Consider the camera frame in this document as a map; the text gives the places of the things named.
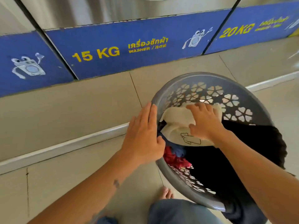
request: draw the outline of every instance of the bare foot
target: bare foot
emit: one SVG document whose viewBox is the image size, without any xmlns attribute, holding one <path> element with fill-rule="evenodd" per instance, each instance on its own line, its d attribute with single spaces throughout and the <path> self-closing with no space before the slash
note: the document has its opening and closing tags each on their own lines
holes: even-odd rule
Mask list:
<svg viewBox="0 0 299 224">
<path fill-rule="evenodd" d="M 164 199 L 173 199 L 173 193 L 171 192 L 171 189 L 163 186 L 161 195 L 159 196 L 159 200 L 164 200 Z"/>
</svg>

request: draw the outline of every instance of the jeans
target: jeans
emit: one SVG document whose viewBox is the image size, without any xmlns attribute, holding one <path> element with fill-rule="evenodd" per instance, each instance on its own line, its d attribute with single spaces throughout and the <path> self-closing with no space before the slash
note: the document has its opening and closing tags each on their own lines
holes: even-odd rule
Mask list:
<svg viewBox="0 0 299 224">
<path fill-rule="evenodd" d="M 187 200 L 165 199 L 151 205 L 148 224 L 223 224 L 206 207 Z M 114 218 L 103 217 L 97 224 L 118 224 Z"/>
</svg>

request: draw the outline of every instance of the cartoon eye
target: cartoon eye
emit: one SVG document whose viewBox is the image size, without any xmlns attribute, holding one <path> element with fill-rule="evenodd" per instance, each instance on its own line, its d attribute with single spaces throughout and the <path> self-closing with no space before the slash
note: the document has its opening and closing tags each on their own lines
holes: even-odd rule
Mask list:
<svg viewBox="0 0 299 224">
<path fill-rule="evenodd" d="M 22 60 L 24 60 L 24 61 L 28 61 L 28 60 L 30 60 L 30 58 L 27 57 L 27 56 L 22 56 Z"/>
<path fill-rule="evenodd" d="M 16 58 L 12 58 L 11 61 L 13 61 L 14 63 L 19 63 L 19 62 L 21 62 L 19 59 L 16 59 Z"/>
</svg>

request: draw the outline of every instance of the red clothing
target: red clothing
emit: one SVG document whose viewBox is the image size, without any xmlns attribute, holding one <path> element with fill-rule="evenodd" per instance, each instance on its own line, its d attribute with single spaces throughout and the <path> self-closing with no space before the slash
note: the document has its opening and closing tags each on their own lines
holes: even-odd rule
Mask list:
<svg viewBox="0 0 299 224">
<path fill-rule="evenodd" d="M 192 165 L 185 158 L 177 157 L 175 154 L 172 154 L 170 146 L 165 147 L 163 158 L 168 165 L 173 166 L 176 169 L 188 168 Z"/>
</svg>

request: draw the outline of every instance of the beige cloth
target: beige cloth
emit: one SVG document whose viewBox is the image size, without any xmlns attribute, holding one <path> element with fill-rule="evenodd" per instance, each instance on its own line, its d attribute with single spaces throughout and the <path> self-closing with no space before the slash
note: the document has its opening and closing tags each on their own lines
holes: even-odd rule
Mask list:
<svg viewBox="0 0 299 224">
<path fill-rule="evenodd" d="M 211 146 L 214 145 L 208 140 L 201 140 L 193 137 L 190 133 L 189 124 L 195 125 L 195 120 L 186 105 L 194 103 L 183 103 L 181 107 L 170 107 L 163 113 L 160 122 L 165 120 L 167 124 L 161 130 L 161 133 L 166 139 L 172 143 L 184 146 Z M 220 104 L 212 105 L 214 109 L 218 110 L 218 119 L 222 119 L 222 110 Z"/>
</svg>

